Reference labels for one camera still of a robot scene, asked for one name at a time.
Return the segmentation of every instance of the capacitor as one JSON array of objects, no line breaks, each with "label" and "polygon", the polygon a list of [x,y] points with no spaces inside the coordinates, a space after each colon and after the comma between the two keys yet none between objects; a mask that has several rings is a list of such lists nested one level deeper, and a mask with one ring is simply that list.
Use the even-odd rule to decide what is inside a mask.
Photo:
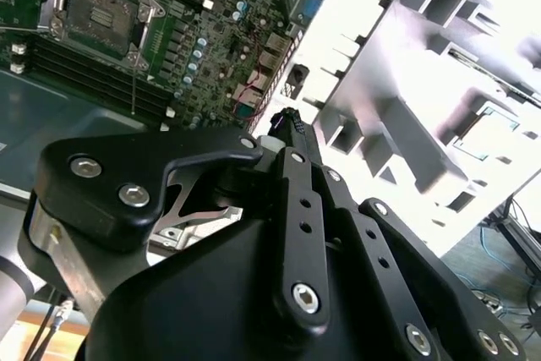
[{"label": "capacitor", "polygon": [[197,40],[197,45],[198,46],[202,46],[203,48],[205,48],[207,45],[209,44],[209,42],[206,40],[206,38],[204,37],[200,37],[198,40]]},{"label": "capacitor", "polygon": [[248,4],[246,2],[243,2],[242,0],[237,2],[237,10],[239,12],[244,13],[247,7],[248,7]]}]

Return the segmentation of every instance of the white connector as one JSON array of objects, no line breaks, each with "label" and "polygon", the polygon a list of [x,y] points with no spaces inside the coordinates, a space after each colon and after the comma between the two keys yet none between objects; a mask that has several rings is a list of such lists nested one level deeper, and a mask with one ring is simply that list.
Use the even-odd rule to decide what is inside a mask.
[{"label": "white connector", "polygon": [[9,70],[14,74],[21,75],[25,71],[25,65],[23,63],[12,63]]},{"label": "white connector", "polygon": [[168,107],[166,111],[166,116],[169,118],[175,118],[175,116],[177,116],[177,112],[175,112],[172,107]]},{"label": "white connector", "polygon": [[25,55],[26,54],[26,44],[12,44],[11,45],[11,52],[13,54],[17,54],[17,55]]}]

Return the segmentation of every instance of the floor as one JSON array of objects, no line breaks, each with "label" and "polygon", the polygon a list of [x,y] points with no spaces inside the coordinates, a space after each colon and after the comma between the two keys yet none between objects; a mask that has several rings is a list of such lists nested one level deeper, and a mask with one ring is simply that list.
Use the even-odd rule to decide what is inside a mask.
[{"label": "floor", "polygon": [[[525,274],[525,265],[496,231],[484,229],[484,246],[488,254],[481,245],[480,229],[473,229],[443,261],[468,286],[487,289],[489,294],[501,298],[504,306],[504,310],[498,313],[502,315],[501,320],[516,338],[526,341],[524,347],[529,361],[541,361],[541,337],[524,326],[529,315],[526,293],[531,282]],[[541,284],[534,297],[541,304]]]}]

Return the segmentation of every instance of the blue cable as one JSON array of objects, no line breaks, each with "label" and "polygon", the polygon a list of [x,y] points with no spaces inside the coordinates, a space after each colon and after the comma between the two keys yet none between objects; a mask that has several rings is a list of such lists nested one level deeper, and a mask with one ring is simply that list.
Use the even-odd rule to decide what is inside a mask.
[{"label": "blue cable", "polygon": [[471,279],[469,279],[467,276],[464,276],[463,274],[456,274],[456,276],[458,276],[459,278],[462,278],[464,281],[466,281],[467,283],[469,283],[472,287],[477,287],[477,285],[475,285]]},{"label": "blue cable", "polygon": [[480,239],[481,239],[481,247],[483,247],[484,252],[486,255],[488,255],[491,259],[498,262],[500,265],[502,265],[504,268],[506,268],[511,274],[516,276],[519,279],[522,279],[529,287],[541,287],[541,285],[535,285],[532,284],[528,279],[526,279],[524,276],[520,275],[516,270],[513,270],[508,264],[506,264],[504,261],[500,260],[498,257],[496,257],[494,254],[492,254],[489,249],[487,249],[486,243],[484,242],[484,228],[480,227]]}]

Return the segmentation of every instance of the silver screw head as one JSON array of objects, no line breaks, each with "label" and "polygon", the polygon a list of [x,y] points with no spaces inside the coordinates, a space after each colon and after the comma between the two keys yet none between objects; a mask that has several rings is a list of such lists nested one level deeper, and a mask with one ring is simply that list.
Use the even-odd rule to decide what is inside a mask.
[{"label": "silver screw head", "polygon": [[332,169],[329,170],[329,175],[331,175],[331,178],[333,178],[337,182],[340,182],[342,180],[342,178],[340,178],[340,175],[338,175],[338,172],[333,171]]},{"label": "silver screw head", "polygon": [[409,343],[424,357],[432,353],[429,339],[415,325],[406,325],[406,335]]},{"label": "silver screw head", "polygon": [[251,139],[240,139],[240,142],[246,148],[255,148],[255,143]]},{"label": "silver screw head", "polygon": [[145,188],[133,183],[124,185],[118,191],[120,200],[131,207],[145,207],[150,202],[150,195]]},{"label": "silver screw head", "polygon": [[389,211],[387,210],[387,208],[385,206],[383,206],[381,203],[376,203],[374,205],[375,209],[381,213],[383,216],[387,216],[389,214]]},{"label": "silver screw head", "polygon": [[482,330],[479,330],[478,335],[481,339],[481,344],[483,344],[483,347],[486,348],[489,353],[498,355],[498,346],[496,346],[494,340],[492,340],[492,338],[490,338],[490,336]]},{"label": "silver screw head", "polygon": [[291,157],[293,158],[293,160],[295,160],[296,162],[304,162],[304,158],[303,156],[300,156],[299,154],[297,154],[296,152],[292,152],[291,153]]},{"label": "silver screw head", "polygon": [[101,165],[92,158],[75,158],[69,166],[78,177],[90,179],[101,174]]},{"label": "silver screw head", "polygon": [[298,283],[293,287],[293,299],[309,315],[313,315],[320,308],[320,299],[317,293],[314,289],[303,283]]},{"label": "silver screw head", "polygon": [[516,344],[504,333],[500,333],[500,340],[504,343],[505,348],[507,348],[511,354],[518,355],[520,353]]}]

